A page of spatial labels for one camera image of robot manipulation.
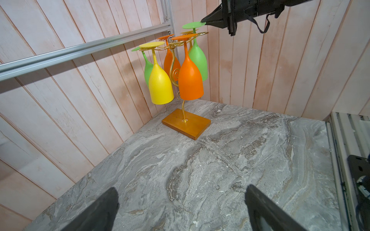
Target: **pink wooden plank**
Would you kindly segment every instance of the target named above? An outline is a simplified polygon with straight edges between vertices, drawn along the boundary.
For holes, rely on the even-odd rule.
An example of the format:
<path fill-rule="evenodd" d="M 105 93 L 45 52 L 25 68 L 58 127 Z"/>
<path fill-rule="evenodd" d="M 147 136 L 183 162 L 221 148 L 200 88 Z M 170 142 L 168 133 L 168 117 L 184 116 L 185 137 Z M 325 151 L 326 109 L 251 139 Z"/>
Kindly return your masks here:
<path fill-rule="evenodd" d="M 65 47 L 85 42 L 62 1 L 38 0 L 38 3 Z M 126 140 L 132 131 L 92 56 L 77 58 L 74 63 L 94 96 L 88 93 L 88 88 L 78 75 L 63 74 L 64 70 L 61 69 L 55 71 L 59 74 L 54 79 L 110 153 L 122 140 Z"/>
<path fill-rule="evenodd" d="M 268 111 L 284 113 L 320 0 L 290 8 Z"/>
<path fill-rule="evenodd" d="M 35 219 L 55 198 L 0 161 L 0 204 Z"/>
<path fill-rule="evenodd" d="M 206 0 L 207 15 L 218 6 L 218 0 Z M 208 26 L 209 91 L 213 102 L 219 102 L 219 34 L 218 28 Z"/>
<path fill-rule="evenodd" d="M 64 48 L 54 30 L 50 26 L 45 26 L 48 25 L 48 21 L 40 11 L 37 2 L 34 0 L 1 0 L 0 5 L 28 44 L 31 47 L 38 47 L 36 54 Z"/>
<path fill-rule="evenodd" d="M 79 115 L 107 150 L 107 154 L 121 145 L 122 139 L 90 92 L 74 63 L 64 62 L 49 67 L 48 70 Z M 91 153 L 96 153 L 94 165 L 100 163 L 107 156 L 99 149 Z"/>
<path fill-rule="evenodd" d="M 115 46 L 111 48 L 114 59 L 120 69 L 125 84 L 130 92 L 130 95 L 135 103 L 136 109 L 139 112 L 140 118 L 143 123 L 147 123 L 151 118 L 151 114 L 144 95 L 140 89 L 136 75 L 132 68 L 132 64 L 128 58 L 125 47 L 123 45 Z"/>
<path fill-rule="evenodd" d="M 104 29 L 103 34 L 103 31 L 101 30 L 101 27 L 96 17 L 99 16 L 98 19 L 100 19 L 100 22 L 104 23 L 106 20 L 109 21 L 112 20 L 113 18 L 112 14 L 110 15 L 103 14 L 103 12 L 98 11 L 99 7 L 96 7 L 97 12 L 99 13 L 97 13 L 95 17 L 94 11 L 89 3 L 84 2 L 82 0 L 79 1 L 66 0 L 65 2 L 86 42 L 104 38 L 104 34 L 111 35 L 112 30 L 114 30 L 114 27 L 109 28 L 103 27 L 102 28 Z M 136 132 L 139 128 L 141 128 L 141 126 L 143 126 L 143 122 L 130 96 L 127 86 L 123 81 L 121 73 L 117 67 L 116 61 L 112 56 L 112 52 L 109 49 L 102 50 L 93 53 L 92 56 L 94 57 L 119 107 L 121 108 L 123 114 L 125 115 L 125 118 L 128 124 L 130 125 L 132 131 Z"/>
<path fill-rule="evenodd" d="M 136 10 L 140 19 L 141 28 L 151 27 L 152 19 L 150 18 L 149 7 L 147 0 L 134 0 Z"/>
<path fill-rule="evenodd" d="M 31 220 L 0 205 L 0 230 L 21 231 Z"/>
<path fill-rule="evenodd" d="M 16 79 L 0 84 L 0 108 L 0 113 L 14 124 L 13 127 L 22 131 L 27 140 L 75 182 L 93 168 Z"/>
<path fill-rule="evenodd" d="M 370 9 L 367 0 L 352 1 L 349 5 L 303 117 L 324 120 L 332 111 L 370 39 L 367 9 Z"/>
<path fill-rule="evenodd" d="M 121 0 L 121 4 L 130 31 L 140 30 L 141 24 L 134 0 Z"/>
<path fill-rule="evenodd" d="M 234 36 L 227 28 L 219 30 L 219 102 L 230 104 Z"/>
<path fill-rule="evenodd" d="M 0 159 L 54 198 L 60 197 L 74 185 L 71 179 L 2 117 Z"/>
<path fill-rule="evenodd" d="M 233 42 L 230 104 L 237 106 L 243 106 L 250 27 L 250 21 L 239 22 Z"/>
<path fill-rule="evenodd" d="M 370 45 L 348 79 L 333 111 L 358 115 L 370 98 Z"/>
<path fill-rule="evenodd" d="M 159 25 L 161 22 L 159 20 L 159 12 L 157 8 L 156 0 L 147 0 L 150 18 L 152 20 L 152 25 Z"/>
<path fill-rule="evenodd" d="M 278 18 L 270 17 L 268 33 L 263 36 L 261 58 L 257 75 L 257 83 L 253 108 L 267 110 L 276 64 L 285 31 L 289 8 L 286 7 Z"/>
<path fill-rule="evenodd" d="M 260 27 L 265 25 L 265 18 L 266 17 L 264 15 L 255 18 Z M 247 69 L 245 73 L 243 107 L 251 108 L 253 106 L 262 40 L 263 34 L 259 32 L 256 25 L 251 24 L 248 44 Z"/>
<path fill-rule="evenodd" d="M 285 114 L 302 116 L 349 0 L 321 1 Z"/>
<path fill-rule="evenodd" d="M 0 60 L 4 63 L 15 61 L 21 58 L 27 58 L 36 55 L 21 38 L 15 26 L 8 20 L 6 13 L 0 7 L 0 42 L 1 44 L 17 44 L 17 46 L 0 45 Z"/>
<path fill-rule="evenodd" d="M 108 0 L 108 3 L 120 34 L 130 32 L 121 1 Z"/>

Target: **marble countertop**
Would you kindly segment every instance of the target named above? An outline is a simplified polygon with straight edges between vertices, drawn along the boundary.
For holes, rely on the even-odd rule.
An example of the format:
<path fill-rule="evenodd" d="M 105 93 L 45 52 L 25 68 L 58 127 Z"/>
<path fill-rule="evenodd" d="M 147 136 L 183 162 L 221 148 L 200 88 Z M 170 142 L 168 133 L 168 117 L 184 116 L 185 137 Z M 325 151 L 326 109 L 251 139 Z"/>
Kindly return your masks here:
<path fill-rule="evenodd" d="M 244 203 L 254 184 L 307 230 L 340 230 L 323 121 L 194 100 L 212 121 L 192 140 L 161 120 L 174 100 L 40 214 L 26 231 L 60 230 L 110 187 L 113 230 L 251 230 Z"/>

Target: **wooden base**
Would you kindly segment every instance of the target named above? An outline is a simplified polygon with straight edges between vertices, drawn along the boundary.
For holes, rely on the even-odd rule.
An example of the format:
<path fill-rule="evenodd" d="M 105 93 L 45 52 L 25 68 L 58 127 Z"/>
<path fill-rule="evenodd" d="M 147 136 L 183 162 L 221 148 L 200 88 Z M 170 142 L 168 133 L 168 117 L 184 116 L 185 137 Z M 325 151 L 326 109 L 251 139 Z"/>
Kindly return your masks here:
<path fill-rule="evenodd" d="M 182 110 L 176 109 L 164 118 L 162 123 L 185 136 L 192 138 L 193 140 L 198 139 L 204 130 L 211 125 L 211 121 L 209 119 L 190 112 L 185 112 L 185 118 L 187 119 L 186 123 L 184 123 Z"/>

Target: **aluminum rail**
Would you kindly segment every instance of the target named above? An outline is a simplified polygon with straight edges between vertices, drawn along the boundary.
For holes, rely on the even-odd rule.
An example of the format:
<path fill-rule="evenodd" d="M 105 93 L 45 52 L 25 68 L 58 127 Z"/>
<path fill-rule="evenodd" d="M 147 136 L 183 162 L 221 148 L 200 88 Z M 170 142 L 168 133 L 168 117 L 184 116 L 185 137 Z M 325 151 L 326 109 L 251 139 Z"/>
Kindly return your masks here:
<path fill-rule="evenodd" d="M 367 116 L 340 112 L 332 112 L 329 118 L 332 134 L 328 129 L 328 137 L 343 230 L 360 230 L 356 219 L 357 189 L 353 184 L 347 158 L 349 155 L 368 157 L 370 136 L 363 130 L 363 123 L 368 121 Z"/>
<path fill-rule="evenodd" d="M 1 64 L 0 81 L 164 31 L 173 31 L 171 22 Z"/>

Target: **glass stem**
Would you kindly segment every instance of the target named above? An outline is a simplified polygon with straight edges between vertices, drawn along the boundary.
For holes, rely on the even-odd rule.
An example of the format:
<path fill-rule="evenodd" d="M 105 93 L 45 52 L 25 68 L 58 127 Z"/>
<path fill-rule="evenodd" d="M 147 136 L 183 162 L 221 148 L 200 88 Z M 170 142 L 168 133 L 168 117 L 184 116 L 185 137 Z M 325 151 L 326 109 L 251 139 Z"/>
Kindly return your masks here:
<path fill-rule="evenodd" d="M 154 48 L 152 49 L 152 52 L 153 52 L 153 60 L 154 60 L 154 64 L 157 64 L 157 57 L 155 56 Z"/>
<path fill-rule="evenodd" d="M 193 33 L 195 34 L 195 28 L 193 28 Z M 196 44 L 196 38 L 194 39 L 194 45 Z"/>
<path fill-rule="evenodd" d="M 141 52 L 142 52 L 142 55 L 144 56 L 145 63 L 148 63 L 148 62 L 149 62 L 149 60 L 148 60 L 147 56 L 145 55 L 144 51 L 141 51 Z"/>
<path fill-rule="evenodd" d="M 188 46 L 186 45 L 186 40 L 184 41 L 185 57 L 189 56 Z"/>

